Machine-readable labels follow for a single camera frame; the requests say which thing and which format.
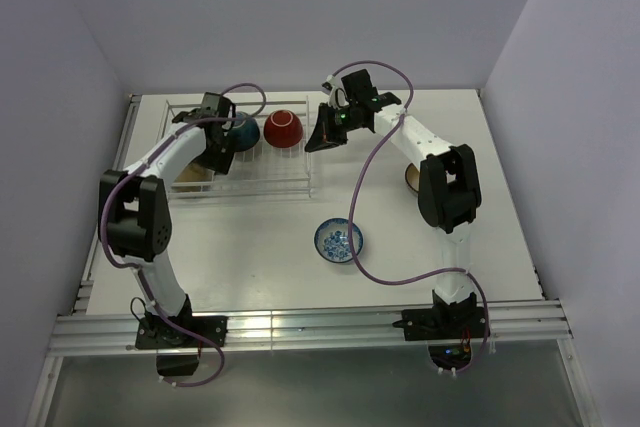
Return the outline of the tan bowl dark rim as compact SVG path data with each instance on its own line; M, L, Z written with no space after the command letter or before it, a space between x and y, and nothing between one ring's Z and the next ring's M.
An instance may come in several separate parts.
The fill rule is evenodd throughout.
M236 152L245 152L259 142L260 128L257 121L245 112L238 111L235 118L229 137L235 144Z

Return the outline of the black glazed bowl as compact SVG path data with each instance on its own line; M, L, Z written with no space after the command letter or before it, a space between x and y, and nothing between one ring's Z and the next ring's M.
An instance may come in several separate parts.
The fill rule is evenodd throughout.
M178 193L200 193L210 190L214 172L197 163L190 163L178 175L172 190Z

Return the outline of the white bowl red outside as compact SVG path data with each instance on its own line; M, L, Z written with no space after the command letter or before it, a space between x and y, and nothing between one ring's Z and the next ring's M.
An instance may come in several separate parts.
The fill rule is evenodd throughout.
M266 142L280 149L297 145L303 138L304 130L300 118L290 110L277 110L266 119L263 135Z

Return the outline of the small tan bowl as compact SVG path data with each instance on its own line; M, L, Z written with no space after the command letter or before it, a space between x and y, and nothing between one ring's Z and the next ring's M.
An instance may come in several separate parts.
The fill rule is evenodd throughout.
M420 172L415 165L409 164L404 172L404 180L408 189L414 194L418 195Z

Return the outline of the blue white patterned bowl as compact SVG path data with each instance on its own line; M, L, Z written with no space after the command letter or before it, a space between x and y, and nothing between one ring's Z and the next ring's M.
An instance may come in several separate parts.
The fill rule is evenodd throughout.
M348 220L330 218L322 222L314 233L316 252L326 261L346 264L352 261L349 244Z

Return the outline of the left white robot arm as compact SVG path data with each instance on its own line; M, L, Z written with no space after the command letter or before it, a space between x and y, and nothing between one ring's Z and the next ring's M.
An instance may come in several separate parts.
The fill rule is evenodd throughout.
M161 140L124 170L107 170L99 186L98 236L107 260L129 269L143 293L147 329L172 346L195 333L188 295L168 255L172 220L167 189L193 161L226 174L236 141L225 126L236 108L226 97L205 93L199 107L179 113Z

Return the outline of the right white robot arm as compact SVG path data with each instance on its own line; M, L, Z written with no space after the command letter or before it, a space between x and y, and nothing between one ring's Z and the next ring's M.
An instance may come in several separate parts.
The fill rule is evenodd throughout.
M307 153L343 146L347 134L367 129L381 137L367 157L352 194L347 218L347 240L358 270L369 280L385 286L404 286L435 277L433 312L435 330L452 337L468 321L466 310L485 306L486 295L470 272L470 226L476 219L482 195L476 158L467 144L454 145L431 132L392 93L357 100L344 107L330 102L319 105ZM366 172L386 142L402 152L419 172L417 205L423 220L441 235L443 267L403 280L383 280L361 264L353 242L357 198Z

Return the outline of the aluminium rail frame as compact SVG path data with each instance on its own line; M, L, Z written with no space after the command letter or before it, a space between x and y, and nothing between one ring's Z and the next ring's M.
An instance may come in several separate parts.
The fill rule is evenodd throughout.
M451 377L392 324L425 309L432 283L389 288L349 264L324 261L319 224L344 216L375 139L310 155L311 195L173 201L169 254L196 316L228 318L218 379L172 388L153 350L137 350L128 312L136 282L98 247L87 259L73 311L57 319L31 426L597 426L562 304L538 283L479 96L416 94L415 117L473 146L484 205L474 226L474 270L490 298L491 336L479 360Z

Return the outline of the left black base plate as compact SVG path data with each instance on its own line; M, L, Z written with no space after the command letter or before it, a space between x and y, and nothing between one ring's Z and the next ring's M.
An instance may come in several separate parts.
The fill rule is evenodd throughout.
M227 324L226 316L196 316L187 318L182 328L223 347ZM137 350L196 348L200 345L199 339L176 330L156 315L147 316L139 324L135 340Z

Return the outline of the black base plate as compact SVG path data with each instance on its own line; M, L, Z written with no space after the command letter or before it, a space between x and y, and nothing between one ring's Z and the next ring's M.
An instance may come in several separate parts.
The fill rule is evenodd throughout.
M223 347L227 324L226 316L196 316L187 318L182 328ZM139 324L135 340L137 350L196 348L200 345L199 339L176 330L156 315L147 316Z
M392 326L403 331L406 341L482 339L488 326L484 311L476 307L467 313L451 313L431 307L405 309Z

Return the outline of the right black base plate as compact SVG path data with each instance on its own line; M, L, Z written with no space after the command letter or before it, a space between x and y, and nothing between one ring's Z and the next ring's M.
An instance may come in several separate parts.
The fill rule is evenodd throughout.
M467 313L451 313L431 307L405 309L392 326L403 331L406 341L482 339L488 326L484 311L476 307Z

